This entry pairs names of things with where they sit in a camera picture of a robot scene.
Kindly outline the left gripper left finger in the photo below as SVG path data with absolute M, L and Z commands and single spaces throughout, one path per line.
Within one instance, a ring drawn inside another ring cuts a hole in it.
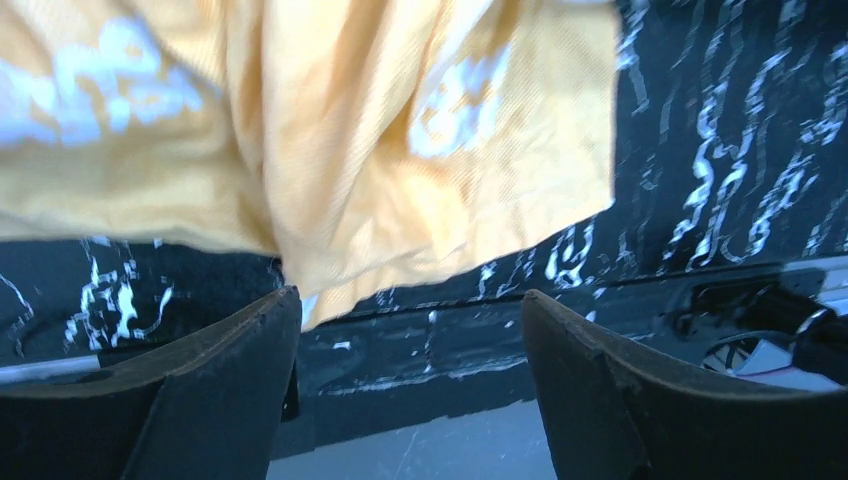
M 301 328 L 286 286 L 75 383 L 1 397 L 5 479 L 262 479 Z

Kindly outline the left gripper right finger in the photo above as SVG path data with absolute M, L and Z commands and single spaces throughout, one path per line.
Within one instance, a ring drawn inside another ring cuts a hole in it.
M 847 392 L 701 369 L 531 290 L 522 333 L 561 479 L 843 479 Z

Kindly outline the yellow and blue pillowcase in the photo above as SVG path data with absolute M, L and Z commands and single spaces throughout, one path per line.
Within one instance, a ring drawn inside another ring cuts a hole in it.
M 1 235 L 276 254 L 309 325 L 614 200 L 610 1 L 5 1 Z

